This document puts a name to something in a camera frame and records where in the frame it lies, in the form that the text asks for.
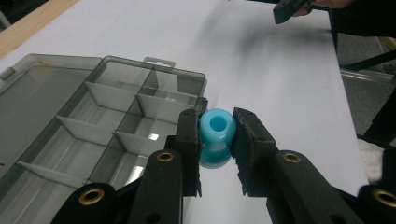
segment transparent plastic organizer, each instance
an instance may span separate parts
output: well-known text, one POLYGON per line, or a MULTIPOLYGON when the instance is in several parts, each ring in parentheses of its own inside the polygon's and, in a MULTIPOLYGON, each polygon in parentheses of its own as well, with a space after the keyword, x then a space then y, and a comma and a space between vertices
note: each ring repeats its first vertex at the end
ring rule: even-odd
POLYGON ((141 176, 179 113, 205 110, 205 76, 174 66, 28 55, 2 73, 0 223, 50 223, 84 184, 119 189, 141 176))

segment blue object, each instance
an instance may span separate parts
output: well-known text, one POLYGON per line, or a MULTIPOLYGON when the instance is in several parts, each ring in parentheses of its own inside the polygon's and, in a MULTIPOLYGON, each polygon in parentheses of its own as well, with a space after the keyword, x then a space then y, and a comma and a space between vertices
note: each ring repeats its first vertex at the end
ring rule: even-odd
POLYGON ((200 164, 208 169, 220 168, 231 158, 229 147, 236 132, 233 115, 223 109, 208 110, 200 119, 200 127, 204 144, 200 164))

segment human hand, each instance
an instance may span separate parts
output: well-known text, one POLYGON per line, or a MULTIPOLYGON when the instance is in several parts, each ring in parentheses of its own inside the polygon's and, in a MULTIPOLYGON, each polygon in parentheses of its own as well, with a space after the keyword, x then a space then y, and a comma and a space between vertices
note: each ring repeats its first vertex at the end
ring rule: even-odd
MULTIPOLYGON (((356 0, 312 0, 311 6, 318 6, 318 7, 328 7, 328 8, 344 8, 350 6, 356 0)), ((307 15, 311 7, 307 4, 301 7, 296 13, 294 13, 293 17, 305 16, 307 15)))

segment white tabletop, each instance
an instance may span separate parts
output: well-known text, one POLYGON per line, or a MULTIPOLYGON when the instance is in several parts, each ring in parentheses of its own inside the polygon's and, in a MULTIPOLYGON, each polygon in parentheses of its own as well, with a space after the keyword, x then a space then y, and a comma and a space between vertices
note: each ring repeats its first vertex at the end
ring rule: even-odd
MULTIPOLYGON (((174 61, 206 74, 209 108, 254 112, 280 149, 305 154, 332 185, 356 194, 367 180, 328 14, 275 25, 273 7, 81 0, 0 61, 0 71, 30 53, 174 61)), ((184 223, 271 223, 265 199, 242 195, 234 161, 200 173, 203 197, 184 200, 184 223)))

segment wooden edge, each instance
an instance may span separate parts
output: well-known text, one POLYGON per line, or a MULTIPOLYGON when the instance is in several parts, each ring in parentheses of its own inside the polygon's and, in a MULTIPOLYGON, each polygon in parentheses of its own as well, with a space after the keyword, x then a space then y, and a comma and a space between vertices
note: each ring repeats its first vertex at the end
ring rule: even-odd
POLYGON ((389 49, 396 49, 396 39, 392 37, 381 37, 381 40, 389 49))
POLYGON ((50 0, 0 33, 0 59, 53 21, 78 0, 50 0))

